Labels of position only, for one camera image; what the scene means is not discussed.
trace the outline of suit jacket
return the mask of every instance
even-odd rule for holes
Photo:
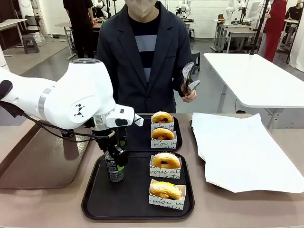
[[[183,67],[190,62],[189,34],[185,23],[158,1],[161,21],[149,82],[130,26],[125,5],[105,22],[99,33],[97,58],[110,75],[114,99],[138,113],[175,112],[173,89],[181,95]]]

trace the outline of person in red dress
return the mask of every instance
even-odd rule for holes
[[[281,37],[286,5],[286,0],[274,0],[269,14],[265,14],[267,21],[258,54],[270,62],[272,62],[275,57],[276,47]]]

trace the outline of glazed donut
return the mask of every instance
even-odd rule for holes
[[[158,153],[152,159],[152,165],[158,168],[177,169],[180,160],[173,153]]]
[[[167,112],[157,112],[151,117],[152,122],[157,122],[157,123],[171,123],[173,122],[172,116],[167,113]]]
[[[174,134],[166,128],[156,128],[152,131],[151,137],[159,140],[172,140],[174,139]]]
[[[154,196],[171,200],[179,200],[182,195],[178,186],[167,182],[154,182],[150,184],[150,193]]]

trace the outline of person in black clothes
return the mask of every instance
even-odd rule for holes
[[[302,1],[298,0],[296,6],[290,7],[289,10],[286,12],[285,19],[288,19],[288,20],[299,20],[301,18],[302,11],[303,11]],[[286,42],[286,39],[288,37],[290,26],[291,26],[291,24],[287,23],[286,29],[285,29],[286,35],[283,37],[283,40],[282,40],[283,44]]]
[[[71,19],[73,38],[78,58],[84,58],[84,49],[89,58],[94,58],[92,46],[93,11],[91,0],[63,0],[63,6]]]
[[[185,23],[156,0],[125,0],[125,6],[100,30],[97,58],[110,75],[114,99],[137,113],[176,112],[174,92],[182,93],[182,69],[190,62]]]

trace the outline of neck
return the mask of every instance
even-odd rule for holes
[[[129,14],[130,18],[132,18],[133,20],[136,20],[140,23],[147,23],[147,22],[154,20],[155,18],[157,18],[159,12],[160,11],[158,8],[153,7],[151,12],[149,12],[147,14],[147,16],[145,16],[144,18],[141,18],[141,17],[138,17],[136,14],[132,13],[132,11],[130,11],[130,9],[128,9],[128,14]]]

